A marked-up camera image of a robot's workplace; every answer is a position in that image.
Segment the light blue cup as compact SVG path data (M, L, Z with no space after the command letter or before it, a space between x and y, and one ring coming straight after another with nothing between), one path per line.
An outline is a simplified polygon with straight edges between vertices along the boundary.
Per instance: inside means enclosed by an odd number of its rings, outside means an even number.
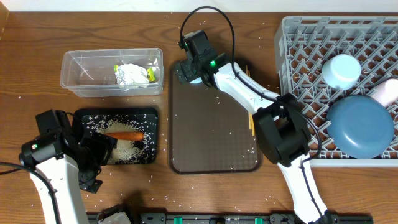
M201 82L202 82L201 78L196 78L196 79L190 81L191 84L198 84L198 83L201 83Z

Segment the orange carrot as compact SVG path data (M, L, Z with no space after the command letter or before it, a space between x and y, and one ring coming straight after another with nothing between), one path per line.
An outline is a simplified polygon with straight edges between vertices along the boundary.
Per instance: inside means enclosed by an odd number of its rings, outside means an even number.
M142 141L144 139L144 133L140 131L113 132L113 133L105 133L105 135L115 138L117 140L124 140L124 141Z

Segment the pile of white rice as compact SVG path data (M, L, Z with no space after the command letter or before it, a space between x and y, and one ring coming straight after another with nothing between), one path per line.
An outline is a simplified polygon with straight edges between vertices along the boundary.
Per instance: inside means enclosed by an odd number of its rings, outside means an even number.
M109 165L149 164L157 154L157 115L155 114L95 114L84 115L82 123L87 133L101 134L139 131L141 141L119 140L109 158Z

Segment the wooden chopstick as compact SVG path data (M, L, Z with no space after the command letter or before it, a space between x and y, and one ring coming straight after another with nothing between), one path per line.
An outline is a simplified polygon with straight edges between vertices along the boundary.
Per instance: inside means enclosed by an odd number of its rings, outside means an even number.
M249 130L252 130L252 114L248 113Z
M247 71L247 75L250 77L250 76L251 76L250 70L247 69L246 71ZM255 136L254 121L253 121L253 119L252 119L252 130L251 130L251 134L252 134L252 136Z

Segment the light blue bowl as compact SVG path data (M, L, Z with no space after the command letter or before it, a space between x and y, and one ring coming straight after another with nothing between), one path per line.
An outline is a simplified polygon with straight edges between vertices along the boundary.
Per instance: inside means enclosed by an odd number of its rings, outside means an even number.
M351 55L340 54L325 62L322 76L334 89L347 90L356 84L361 74L359 61Z

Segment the dark blue plate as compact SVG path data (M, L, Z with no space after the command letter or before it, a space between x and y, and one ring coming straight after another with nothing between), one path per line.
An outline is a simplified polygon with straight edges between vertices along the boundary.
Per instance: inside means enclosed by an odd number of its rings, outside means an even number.
M386 108L376 100L354 95L336 101L328 110L327 127L333 144L356 159L381 155L394 137L394 122Z

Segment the white cup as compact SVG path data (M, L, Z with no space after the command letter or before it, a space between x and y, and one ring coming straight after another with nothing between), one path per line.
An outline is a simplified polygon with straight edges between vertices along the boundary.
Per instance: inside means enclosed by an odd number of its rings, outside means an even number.
M393 102L397 101L398 97L398 80L388 79L372 89L370 97L376 100L384 107L388 107Z

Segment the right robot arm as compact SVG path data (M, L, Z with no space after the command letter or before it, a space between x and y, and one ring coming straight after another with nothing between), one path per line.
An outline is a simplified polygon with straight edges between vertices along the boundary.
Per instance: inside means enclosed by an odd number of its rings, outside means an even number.
M252 115L257 144L284 176L296 216L304 223L328 223L310 168L313 124L291 94L280 96L254 81L225 54L196 55L175 64L180 83L202 82L234 98Z

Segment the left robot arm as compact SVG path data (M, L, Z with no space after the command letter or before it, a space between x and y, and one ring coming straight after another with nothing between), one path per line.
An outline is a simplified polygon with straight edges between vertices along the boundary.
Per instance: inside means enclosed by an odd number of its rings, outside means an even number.
M116 205L97 215L85 211L81 191L97 193L97 176L117 140L93 133L77 140L58 128L22 146L19 159L30 172L40 197L46 223L130 223L128 212Z

